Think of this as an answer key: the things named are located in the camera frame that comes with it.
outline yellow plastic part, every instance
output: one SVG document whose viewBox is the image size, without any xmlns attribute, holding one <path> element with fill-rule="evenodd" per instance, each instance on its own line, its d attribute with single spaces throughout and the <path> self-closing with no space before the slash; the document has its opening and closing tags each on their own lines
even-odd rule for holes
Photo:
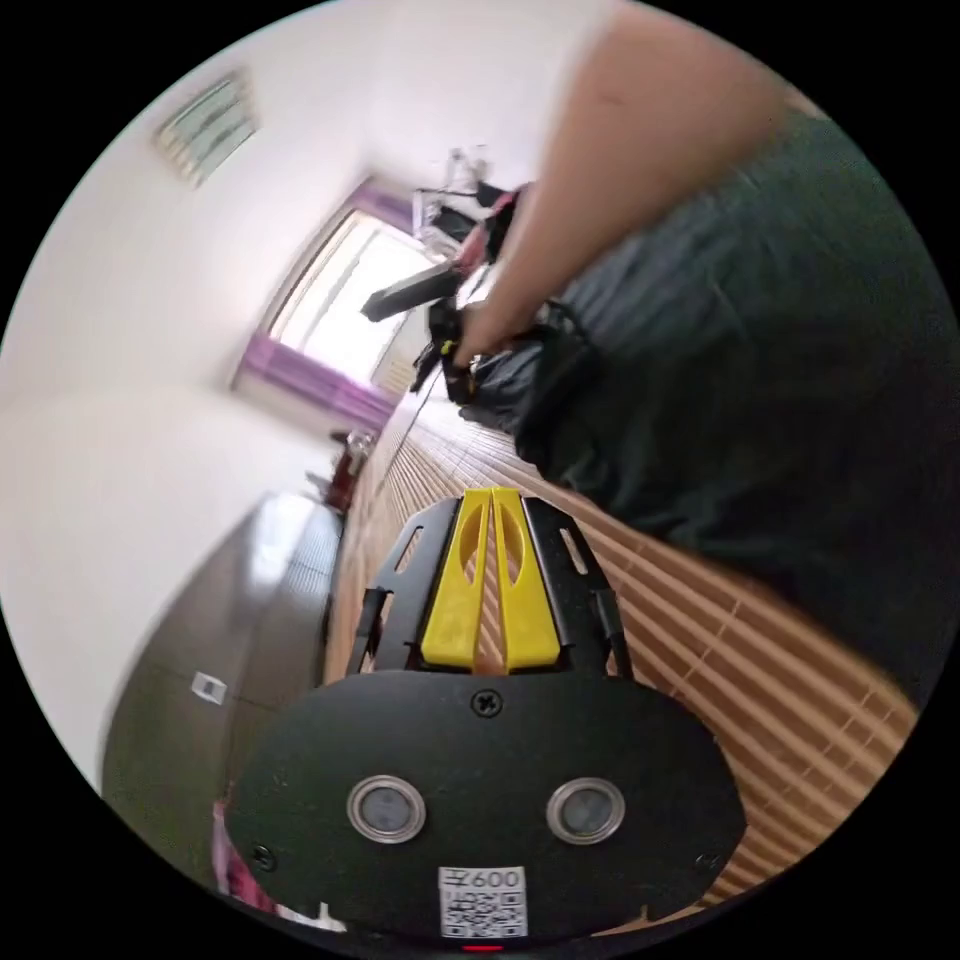
<svg viewBox="0 0 960 960">
<path fill-rule="evenodd" d="M 507 672 L 553 666 L 560 640 L 518 491 L 495 487 L 493 515 Z M 510 576 L 511 555 L 518 568 L 515 580 Z"/>
<path fill-rule="evenodd" d="M 433 666 L 473 669 L 483 607 L 489 516 L 490 491 L 465 491 L 420 644 L 423 659 Z M 466 568 L 474 552 L 477 562 L 471 581 Z"/>
</svg>

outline person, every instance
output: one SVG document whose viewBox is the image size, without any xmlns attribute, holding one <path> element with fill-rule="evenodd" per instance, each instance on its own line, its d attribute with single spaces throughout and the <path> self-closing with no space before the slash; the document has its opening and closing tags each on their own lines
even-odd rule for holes
<svg viewBox="0 0 960 960">
<path fill-rule="evenodd" d="M 455 362 L 500 355 L 553 299 L 604 364 L 546 417 L 526 413 L 548 358 L 523 368 L 518 454 L 764 582 L 922 706 L 960 625 L 960 335 L 839 127 L 745 53 L 624 2 L 501 261 Z"/>
<path fill-rule="evenodd" d="M 737 48 L 624 0 L 573 77 L 457 361 L 495 353 L 606 250 L 761 149 L 789 94 Z"/>
</svg>

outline hand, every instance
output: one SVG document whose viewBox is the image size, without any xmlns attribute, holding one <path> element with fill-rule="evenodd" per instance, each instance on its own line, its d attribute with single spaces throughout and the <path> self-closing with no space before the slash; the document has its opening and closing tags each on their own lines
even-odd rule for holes
<svg viewBox="0 0 960 960">
<path fill-rule="evenodd" d="M 453 360 L 458 367 L 468 367 L 479 354 L 491 356 L 509 350 L 537 317 L 536 310 L 505 309 L 494 296 L 467 306 L 463 314 L 463 337 Z"/>
</svg>

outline pink object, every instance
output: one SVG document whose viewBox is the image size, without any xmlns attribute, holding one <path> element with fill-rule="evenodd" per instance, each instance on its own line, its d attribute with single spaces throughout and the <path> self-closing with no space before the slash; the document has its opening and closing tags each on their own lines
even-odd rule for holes
<svg viewBox="0 0 960 960">
<path fill-rule="evenodd" d="M 260 889 L 247 865 L 240 859 L 227 835 L 222 801 L 213 805 L 213 869 L 217 889 L 265 913 L 276 913 L 277 905 Z"/>
</svg>

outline wooden floor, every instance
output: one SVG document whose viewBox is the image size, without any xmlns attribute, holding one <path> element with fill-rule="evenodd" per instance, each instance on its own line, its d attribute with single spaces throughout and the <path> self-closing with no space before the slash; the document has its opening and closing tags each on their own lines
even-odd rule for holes
<svg viewBox="0 0 960 960">
<path fill-rule="evenodd" d="M 726 753 L 748 828 L 701 906 L 780 873 L 836 830 L 910 733 L 908 701 L 758 585 L 544 483 L 508 437 L 461 420 L 439 383 L 426 398 L 404 400 L 361 477 L 344 535 L 328 682 L 343 676 L 364 587 L 407 517 L 465 487 L 493 485 L 576 517 L 620 598 L 639 677 L 695 711 Z M 488 562 L 479 657 L 489 672 L 502 666 L 495 569 Z"/>
</svg>

